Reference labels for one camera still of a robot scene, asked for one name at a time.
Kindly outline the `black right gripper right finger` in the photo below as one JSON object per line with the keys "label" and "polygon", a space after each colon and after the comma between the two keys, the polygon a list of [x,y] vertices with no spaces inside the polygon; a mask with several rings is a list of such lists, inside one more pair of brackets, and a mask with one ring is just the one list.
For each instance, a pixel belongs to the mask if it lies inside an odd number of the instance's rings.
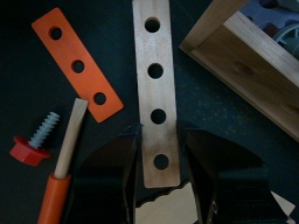
{"label": "black right gripper right finger", "polygon": [[200,224],[288,224],[262,158],[189,122],[177,129]]}

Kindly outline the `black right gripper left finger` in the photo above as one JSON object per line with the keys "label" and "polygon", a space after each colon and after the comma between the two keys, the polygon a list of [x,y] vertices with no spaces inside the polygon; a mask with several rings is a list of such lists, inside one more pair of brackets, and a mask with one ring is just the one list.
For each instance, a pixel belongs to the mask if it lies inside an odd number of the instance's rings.
{"label": "black right gripper left finger", "polygon": [[135,224],[137,126],[86,159],[75,172],[63,224]]}

